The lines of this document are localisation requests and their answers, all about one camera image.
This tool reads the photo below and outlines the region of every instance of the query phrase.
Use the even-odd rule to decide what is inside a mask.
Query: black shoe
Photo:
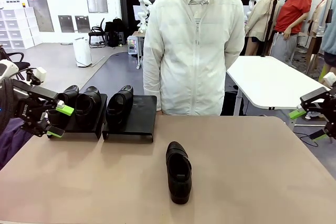
[[[172,201],[183,205],[189,200],[192,181],[191,164],[184,148],[178,142],[171,142],[166,153],[168,186]]]
[[[119,129],[126,121],[133,107],[133,87],[127,85],[116,93],[107,106],[106,121],[110,130]]]
[[[77,125],[93,127],[98,120],[97,116],[101,107],[101,96],[96,87],[88,87],[83,94],[77,97],[75,116]]]
[[[74,108],[78,93],[79,93],[78,86],[72,85],[68,87],[63,93],[58,94],[57,99],[64,101],[65,105]],[[49,110],[48,119],[52,126],[60,129],[65,129],[70,120],[70,116],[67,116],[56,110]]]

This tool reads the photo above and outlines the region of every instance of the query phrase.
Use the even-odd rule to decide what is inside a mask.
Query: blue sweater
[[[336,55],[336,0],[332,0],[332,20],[327,24],[322,39],[321,49],[330,54]]]

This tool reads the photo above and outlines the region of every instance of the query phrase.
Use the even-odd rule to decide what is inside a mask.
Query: black office chair
[[[103,20],[100,23],[100,27],[98,26],[93,26],[91,28],[91,32],[89,33],[89,45],[90,48],[101,48],[101,47],[105,47],[106,46],[106,42],[105,42],[105,31],[102,28],[103,22],[104,22],[105,18],[103,18]],[[98,44],[96,45],[92,45],[91,44],[91,37],[101,37],[103,39],[103,41],[100,41]]]
[[[13,62],[10,57],[13,55],[21,55],[21,59],[18,62]],[[9,54],[6,53],[5,49],[2,47],[2,45],[0,45],[0,60],[9,60],[11,62],[13,62],[18,68],[19,70],[23,70],[26,68],[30,67],[30,63],[28,62],[23,62],[23,58],[24,58],[24,54],[23,52],[10,52]],[[19,79],[19,77],[21,78],[21,80],[25,80],[25,78],[23,77],[23,75],[21,73],[16,75],[16,78]]]

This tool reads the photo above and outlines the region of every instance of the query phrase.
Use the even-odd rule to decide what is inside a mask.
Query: gray pants
[[[274,34],[271,56],[284,62],[289,63],[298,43],[298,35],[291,35],[284,40],[284,35],[280,33]]]

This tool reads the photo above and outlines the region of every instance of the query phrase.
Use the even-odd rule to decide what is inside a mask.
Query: red shirt
[[[311,0],[287,0],[280,10],[275,30],[284,32],[302,14],[310,11]],[[302,23],[292,28],[292,34],[301,32]]]

